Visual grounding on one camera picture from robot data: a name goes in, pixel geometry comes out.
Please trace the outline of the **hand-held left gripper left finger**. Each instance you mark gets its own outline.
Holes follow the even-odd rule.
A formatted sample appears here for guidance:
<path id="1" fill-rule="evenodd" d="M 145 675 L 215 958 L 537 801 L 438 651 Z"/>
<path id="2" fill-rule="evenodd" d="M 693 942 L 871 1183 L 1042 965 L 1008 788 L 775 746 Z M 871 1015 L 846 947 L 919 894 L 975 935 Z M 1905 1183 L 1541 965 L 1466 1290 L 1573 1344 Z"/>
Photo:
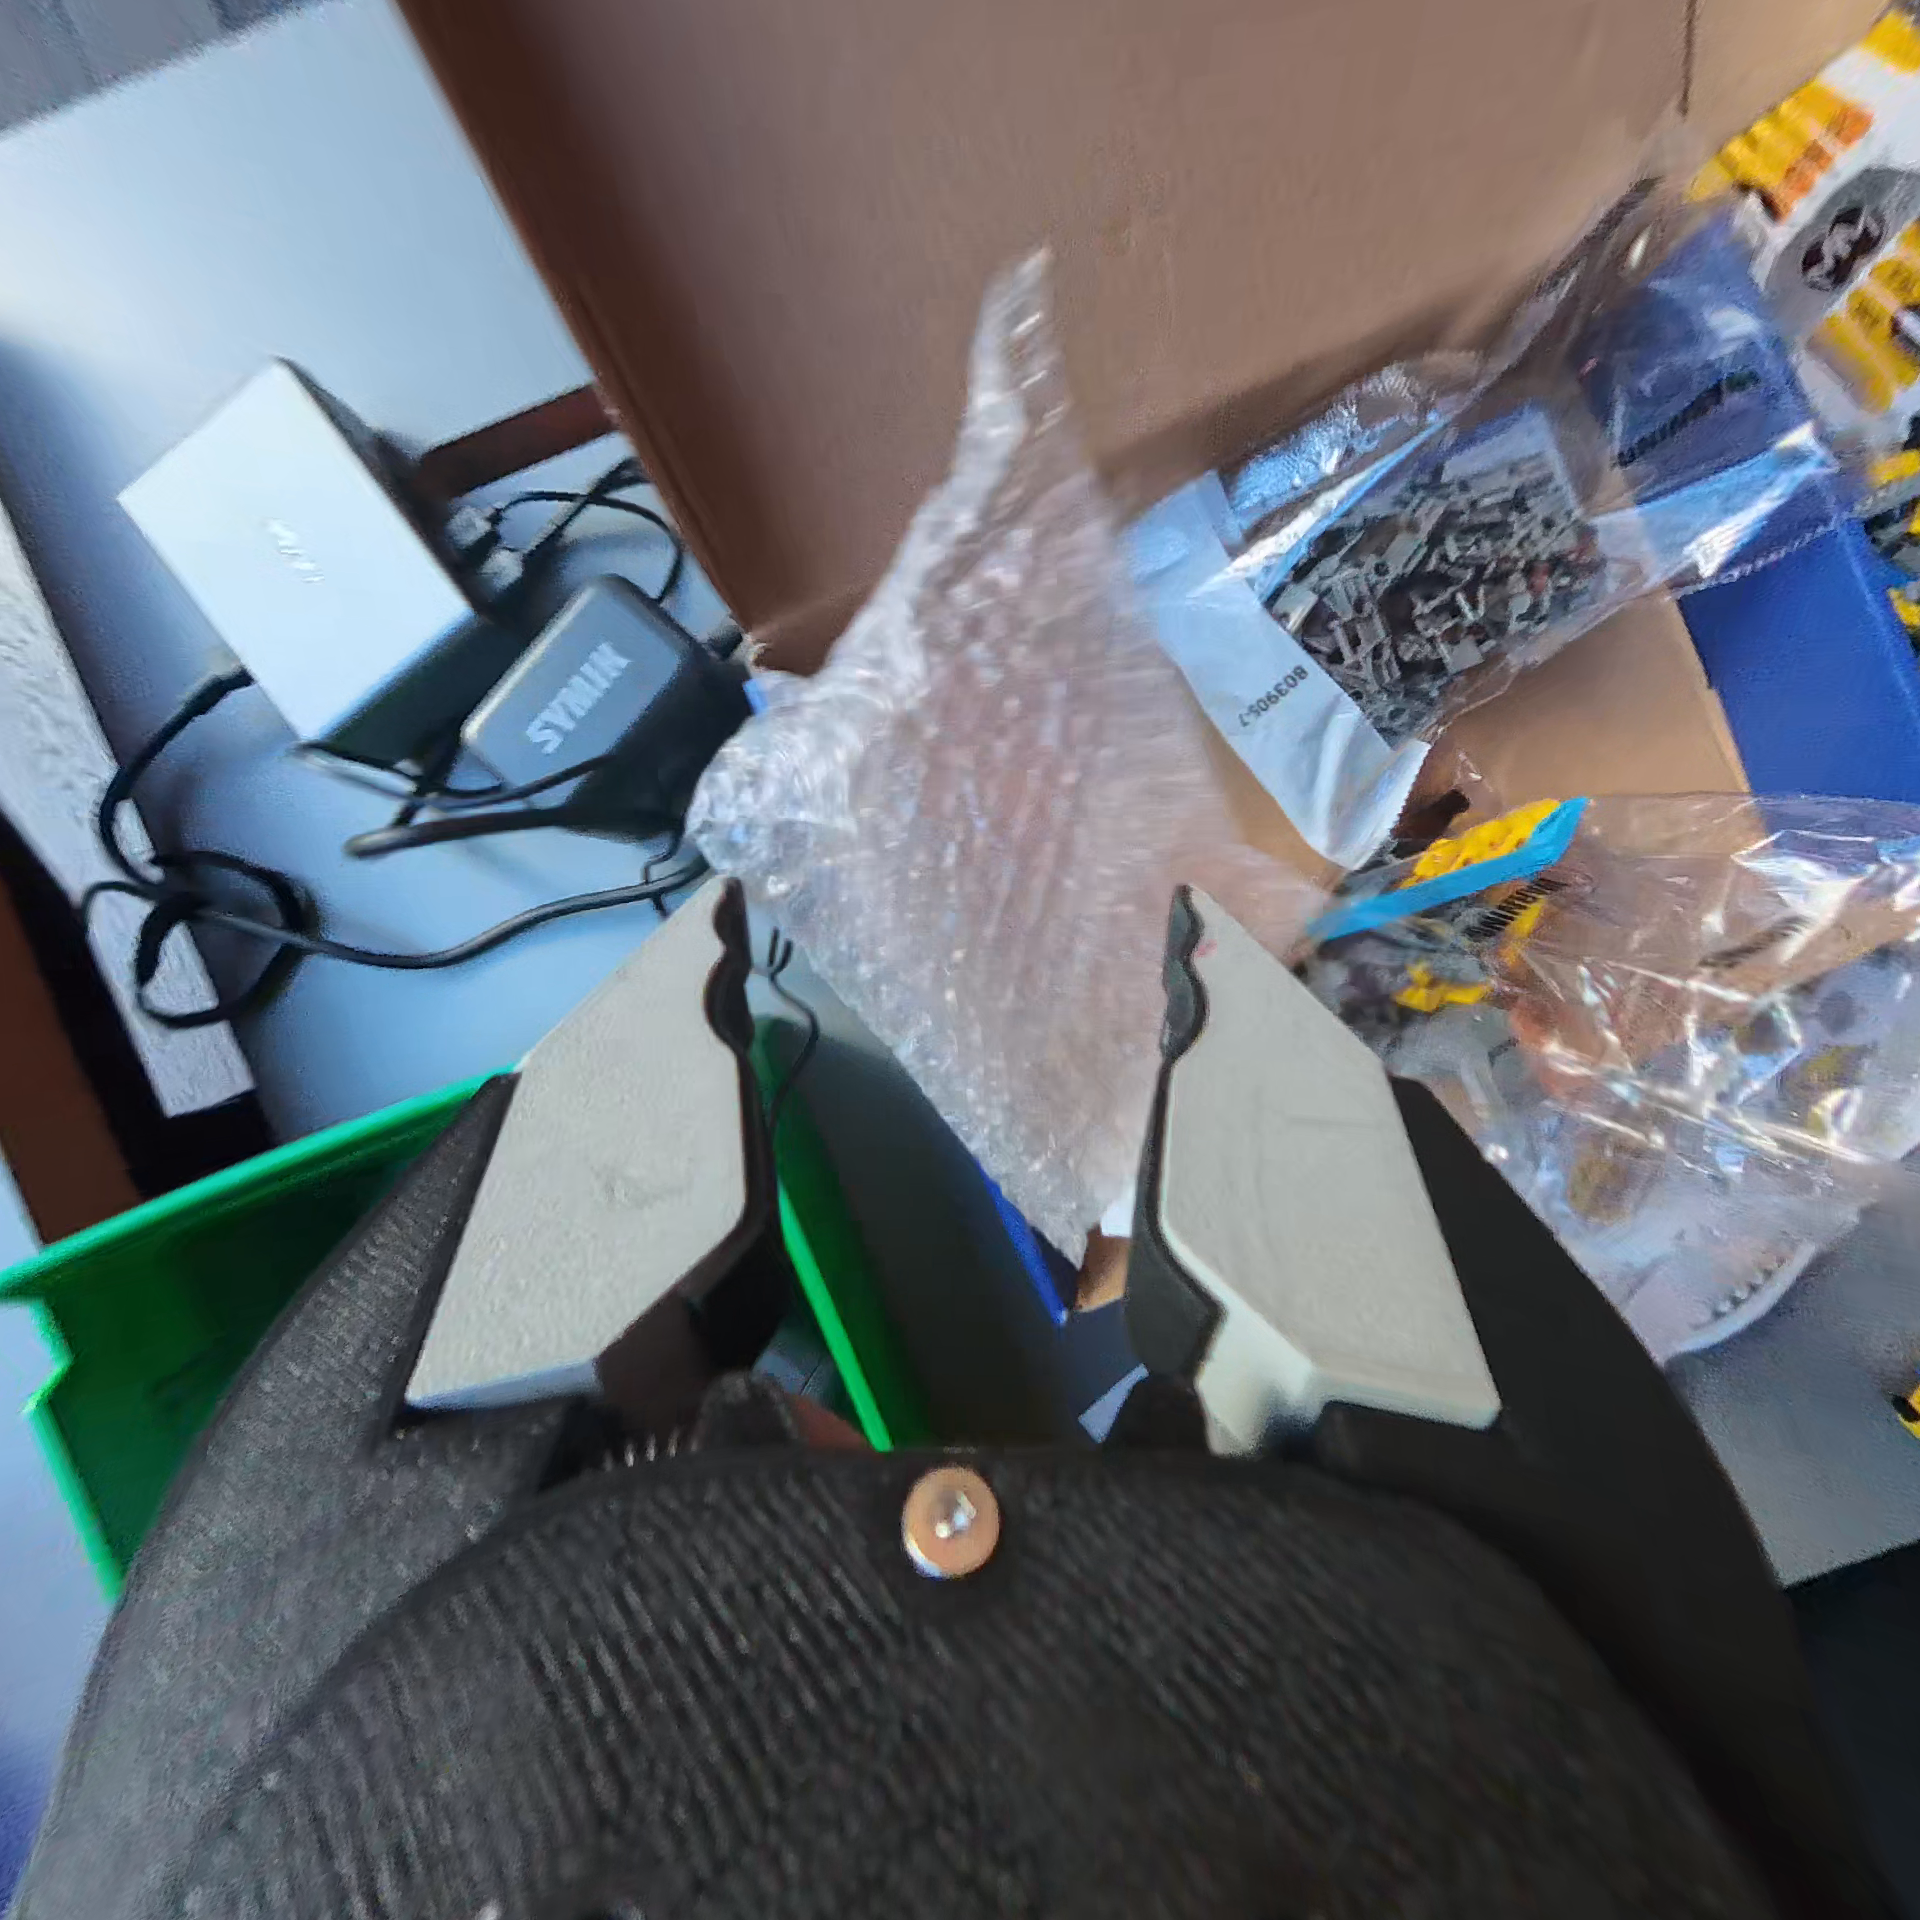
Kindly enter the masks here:
<path id="1" fill-rule="evenodd" d="M 703 883 L 522 1072 L 408 1408 L 693 1408 L 786 1322 L 756 923 Z"/>

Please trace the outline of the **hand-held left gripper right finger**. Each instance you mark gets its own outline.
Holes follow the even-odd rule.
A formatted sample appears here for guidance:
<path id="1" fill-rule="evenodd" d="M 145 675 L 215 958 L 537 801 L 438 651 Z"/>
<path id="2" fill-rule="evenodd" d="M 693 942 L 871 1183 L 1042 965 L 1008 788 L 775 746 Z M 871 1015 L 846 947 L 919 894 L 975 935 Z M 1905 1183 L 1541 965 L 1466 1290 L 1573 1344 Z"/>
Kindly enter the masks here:
<path id="1" fill-rule="evenodd" d="M 1390 1074 L 1192 883 L 1168 904 L 1130 1337 L 1202 1397 L 1218 1449 L 1301 1441 L 1330 1408 L 1502 1425 Z"/>

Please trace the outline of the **clear plastic parts bag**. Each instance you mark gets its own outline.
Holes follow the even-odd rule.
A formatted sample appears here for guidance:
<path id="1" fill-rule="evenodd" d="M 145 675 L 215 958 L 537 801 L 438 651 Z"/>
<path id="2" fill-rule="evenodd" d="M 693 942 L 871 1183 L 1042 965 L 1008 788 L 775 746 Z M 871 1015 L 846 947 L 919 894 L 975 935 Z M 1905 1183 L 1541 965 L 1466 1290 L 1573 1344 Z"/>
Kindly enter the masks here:
<path id="1" fill-rule="evenodd" d="M 1655 1362 L 1765 1322 L 1920 1151 L 1912 801 L 1514 801 L 1344 875 L 1296 982 Z"/>

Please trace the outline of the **bubble wrap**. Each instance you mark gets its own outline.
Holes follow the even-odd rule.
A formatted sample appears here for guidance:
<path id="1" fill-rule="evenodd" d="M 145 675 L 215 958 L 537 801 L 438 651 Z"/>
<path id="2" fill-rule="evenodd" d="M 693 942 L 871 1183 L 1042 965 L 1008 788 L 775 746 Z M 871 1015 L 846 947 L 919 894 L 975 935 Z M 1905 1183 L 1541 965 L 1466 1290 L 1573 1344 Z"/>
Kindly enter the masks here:
<path id="1" fill-rule="evenodd" d="M 822 675 L 758 653 L 690 831 L 1066 1263 L 1142 1170 L 1178 894 L 1301 942 L 1317 858 L 1138 597 L 1042 248 L 982 293 L 952 482 Z"/>

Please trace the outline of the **clear bag grey parts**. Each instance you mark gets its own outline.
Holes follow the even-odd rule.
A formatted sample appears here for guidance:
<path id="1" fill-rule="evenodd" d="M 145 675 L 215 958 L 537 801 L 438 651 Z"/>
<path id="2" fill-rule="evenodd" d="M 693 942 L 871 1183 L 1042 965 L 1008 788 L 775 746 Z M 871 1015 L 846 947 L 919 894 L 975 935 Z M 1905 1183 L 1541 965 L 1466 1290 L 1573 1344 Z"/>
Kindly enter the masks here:
<path id="1" fill-rule="evenodd" d="M 1399 353 L 1182 482 L 1130 523 L 1130 578 L 1301 854 L 1363 865 L 1455 712 L 1836 508 L 1740 215 L 1640 175 L 1494 346 Z"/>

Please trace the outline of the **green plastic bin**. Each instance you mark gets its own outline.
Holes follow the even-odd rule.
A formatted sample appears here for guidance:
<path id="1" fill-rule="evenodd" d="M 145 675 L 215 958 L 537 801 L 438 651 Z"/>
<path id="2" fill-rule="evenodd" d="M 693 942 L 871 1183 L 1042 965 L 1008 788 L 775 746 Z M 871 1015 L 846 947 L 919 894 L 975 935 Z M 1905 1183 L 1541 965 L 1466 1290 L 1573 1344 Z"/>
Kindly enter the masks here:
<path id="1" fill-rule="evenodd" d="M 392 1183 L 472 1113 L 475 1074 L 302 1136 L 115 1224 L 90 1224 L 0 1284 L 50 1337 L 22 1425 L 53 1472 L 106 1605 L 227 1379 L 302 1284 L 392 1201 Z M 846 1408 L 879 1449 L 930 1441 L 923 1385 L 882 1314 L 831 1151 L 802 1095 L 775 1113 L 775 1233 Z"/>

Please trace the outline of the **black power adapter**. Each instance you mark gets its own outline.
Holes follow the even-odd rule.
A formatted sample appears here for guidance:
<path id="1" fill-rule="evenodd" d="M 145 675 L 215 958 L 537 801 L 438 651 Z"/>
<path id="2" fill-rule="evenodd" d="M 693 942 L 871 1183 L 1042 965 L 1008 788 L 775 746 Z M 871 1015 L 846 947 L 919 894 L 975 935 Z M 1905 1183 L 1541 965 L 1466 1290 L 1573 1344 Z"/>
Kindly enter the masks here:
<path id="1" fill-rule="evenodd" d="M 462 754 L 586 831 L 664 831 L 703 761 L 756 725 L 744 675 L 643 582 L 591 578 L 475 697 Z"/>

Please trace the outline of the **silver hub box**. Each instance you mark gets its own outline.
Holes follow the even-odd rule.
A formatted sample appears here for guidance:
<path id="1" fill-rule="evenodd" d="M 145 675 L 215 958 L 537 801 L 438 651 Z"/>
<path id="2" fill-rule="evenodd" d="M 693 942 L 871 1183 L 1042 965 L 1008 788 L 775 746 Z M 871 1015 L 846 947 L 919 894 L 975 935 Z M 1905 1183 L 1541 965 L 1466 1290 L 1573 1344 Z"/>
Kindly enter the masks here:
<path id="1" fill-rule="evenodd" d="M 284 353 L 137 467 L 118 508 L 284 729 L 329 761 L 419 761 L 522 653 L 392 443 Z"/>

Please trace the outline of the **large cardboard box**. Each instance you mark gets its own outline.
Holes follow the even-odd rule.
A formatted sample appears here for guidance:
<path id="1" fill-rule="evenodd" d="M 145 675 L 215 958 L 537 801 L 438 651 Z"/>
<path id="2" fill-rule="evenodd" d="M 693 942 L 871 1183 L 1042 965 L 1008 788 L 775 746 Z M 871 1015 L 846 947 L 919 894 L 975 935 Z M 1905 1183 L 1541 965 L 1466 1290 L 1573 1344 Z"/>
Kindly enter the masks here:
<path id="1" fill-rule="evenodd" d="M 1881 0 L 408 0 L 703 582 L 813 675 L 1042 248 L 1130 498 L 1483 346 Z"/>

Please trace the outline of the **yellow black sticker sheet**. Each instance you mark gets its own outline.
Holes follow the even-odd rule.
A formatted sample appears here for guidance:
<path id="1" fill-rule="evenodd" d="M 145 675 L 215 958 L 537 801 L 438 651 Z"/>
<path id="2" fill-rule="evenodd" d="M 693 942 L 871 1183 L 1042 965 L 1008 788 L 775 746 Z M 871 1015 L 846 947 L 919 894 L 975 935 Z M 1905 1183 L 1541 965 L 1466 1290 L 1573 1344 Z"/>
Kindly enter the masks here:
<path id="1" fill-rule="evenodd" d="M 1920 12 L 1881 15 L 1740 121 L 1696 175 L 1836 435 L 1920 428 Z"/>

